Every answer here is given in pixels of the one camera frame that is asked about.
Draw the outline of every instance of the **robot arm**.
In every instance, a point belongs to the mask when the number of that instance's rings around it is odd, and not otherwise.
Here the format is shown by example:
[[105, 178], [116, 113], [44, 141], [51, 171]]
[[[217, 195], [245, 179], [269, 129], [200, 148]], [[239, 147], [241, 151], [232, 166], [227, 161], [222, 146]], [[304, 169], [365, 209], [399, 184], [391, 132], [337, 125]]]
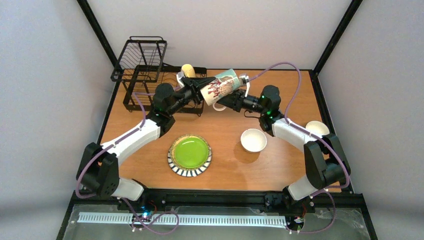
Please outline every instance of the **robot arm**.
[[[279, 111], [280, 102], [280, 91], [273, 85], [265, 86], [260, 97], [246, 96], [243, 89], [238, 89], [218, 101], [236, 112], [245, 109], [259, 113], [259, 125], [264, 132], [287, 141], [304, 153], [306, 175], [283, 189], [286, 195], [285, 204], [289, 206], [320, 189], [343, 181], [345, 174], [336, 158], [321, 142], [306, 134], [308, 131], [305, 128], [284, 117]], [[319, 137], [334, 149], [350, 174], [349, 163], [337, 136], [330, 133]], [[329, 154], [328, 159], [324, 159], [323, 154]]]
[[[143, 127], [140, 129], [138, 124], [123, 135], [102, 145], [90, 143], [82, 156], [77, 178], [81, 169], [95, 154], [103, 147], [113, 145], [97, 160], [97, 163], [101, 164], [90, 166], [82, 177], [81, 183], [101, 199], [112, 196], [128, 198], [132, 201], [138, 200], [145, 187], [134, 180], [120, 178], [118, 167], [138, 149], [166, 134], [175, 122], [173, 114], [179, 109], [191, 101], [200, 104], [203, 101], [200, 89], [213, 80], [215, 80], [214, 77], [183, 77], [180, 81], [184, 86], [178, 91], [174, 91], [168, 83], [158, 85], [153, 96], [153, 108], [146, 116]], [[324, 159], [323, 153], [328, 154], [328, 152], [322, 144], [310, 135], [290, 126], [294, 123], [289, 119], [286, 120], [279, 111], [280, 102], [280, 92], [273, 85], [264, 87], [260, 97], [247, 95], [245, 90], [238, 89], [218, 101], [219, 104], [237, 112], [245, 109], [249, 112], [260, 113], [259, 124], [264, 132], [289, 142], [305, 154], [306, 175], [283, 189], [286, 205], [289, 206], [319, 189], [341, 181], [345, 176], [331, 154], [329, 159]], [[334, 134], [329, 134], [322, 139], [333, 147], [350, 173], [338, 138]]]
[[215, 79], [215, 77], [184, 77], [181, 79], [184, 87], [178, 91], [174, 91], [169, 83], [157, 86], [153, 96], [153, 109], [146, 116], [144, 125], [140, 128], [139, 123], [121, 136], [102, 145], [94, 142], [87, 145], [76, 178], [80, 177], [82, 170], [93, 156], [108, 146], [113, 146], [89, 166], [82, 176], [81, 183], [101, 199], [118, 197], [138, 200], [145, 187], [132, 179], [120, 178], [119, 166], [138, 149], [166, 134], [175, 122], [174, 113], [191, 101], [200, 104], [203, 100], [200, 89]]

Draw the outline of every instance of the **gray wall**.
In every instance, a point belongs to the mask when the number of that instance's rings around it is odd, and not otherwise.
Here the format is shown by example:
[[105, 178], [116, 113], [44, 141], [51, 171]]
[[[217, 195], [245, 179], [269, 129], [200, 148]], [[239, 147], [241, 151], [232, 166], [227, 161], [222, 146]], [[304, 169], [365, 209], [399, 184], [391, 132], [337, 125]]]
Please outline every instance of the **gray wall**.
[[0, 239], [55, 239], [112, 65], [77, 1], [0, 3]]
[[424, 236], [423, 9], [364, 1], [319, 75], [353, 187], [383, 240]]
[[90, 0], [115, 53], [128, 36], [162, 36], [165, 61], [208, 68], [313, 68], [349, 0]]

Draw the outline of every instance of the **black metal pole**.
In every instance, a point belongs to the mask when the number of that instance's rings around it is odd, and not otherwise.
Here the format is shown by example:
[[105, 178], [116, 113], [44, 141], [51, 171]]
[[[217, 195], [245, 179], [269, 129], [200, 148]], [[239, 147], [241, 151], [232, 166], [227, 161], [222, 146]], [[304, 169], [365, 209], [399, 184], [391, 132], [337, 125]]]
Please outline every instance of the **black metal pole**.
[[87, 18], [88, 22], [90, 23], [95, 35], [97, 36], [98, 40], [100, 41], [101, 45], [103, 46], [104, 51], [107, 54], [107, 57], [109, 57], [110, 62], [113, 66], [115, 66], [118, 62], [118, 59], [114, 53], [114, 51], [111, 48], [111, 45], [109, 45], [108, 40], [106, 39], [105, 34], [102, 31], [102, 28], [99, 25], [99, 22], [97, 22], [96, 17], [94, 16], [94, 13], [87, 2], [87, 0], [76, 0], [81, 7], [82, 11], [84, 12], [85, 17]]
[[352, 2], [350, 3], [349, 7], [344, 13], [344, 16], [341, 18], [340, 23], [335, 29], [330, 41], [325, 47], [324, 52], [319, 58], [318, 63], [313, 69], [313, 73], [315, 76], [318, 76], [318, 74], [320, 74], [321, 70], [323, 69], [324, 65], [329, 59], [331, 53], [333, 52], [333, 49], [336, 47], [337, 42], [339, 42], [340, 38], [342, 37], [343, 33], [345, 32], [346, 28], [348, 27], [349, 23], [351, 22], [352, 18], [357, 12], [361, 3], [362, 3], [362, 0], [352, 0]]

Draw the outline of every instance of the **green plate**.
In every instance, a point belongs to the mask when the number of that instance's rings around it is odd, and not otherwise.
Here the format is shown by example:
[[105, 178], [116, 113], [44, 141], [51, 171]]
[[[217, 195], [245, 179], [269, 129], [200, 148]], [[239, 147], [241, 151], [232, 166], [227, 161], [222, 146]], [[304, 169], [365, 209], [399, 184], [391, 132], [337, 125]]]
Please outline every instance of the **green plate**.
[[208, 143], [197, 135], [179, 137], [168, 152], [169, 167], [183, 177], [196, 177], [210, 165], [212, 151]]

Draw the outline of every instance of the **yellow object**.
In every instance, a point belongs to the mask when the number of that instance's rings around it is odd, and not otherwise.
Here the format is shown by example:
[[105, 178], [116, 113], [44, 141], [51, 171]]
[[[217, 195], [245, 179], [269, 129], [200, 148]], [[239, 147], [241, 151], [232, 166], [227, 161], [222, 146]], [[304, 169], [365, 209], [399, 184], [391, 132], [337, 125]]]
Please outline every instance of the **yellow object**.
[[182, 65], [181, 70], [187, 78], [195, 78], [196, 77], [195, 69], [190, 64]]

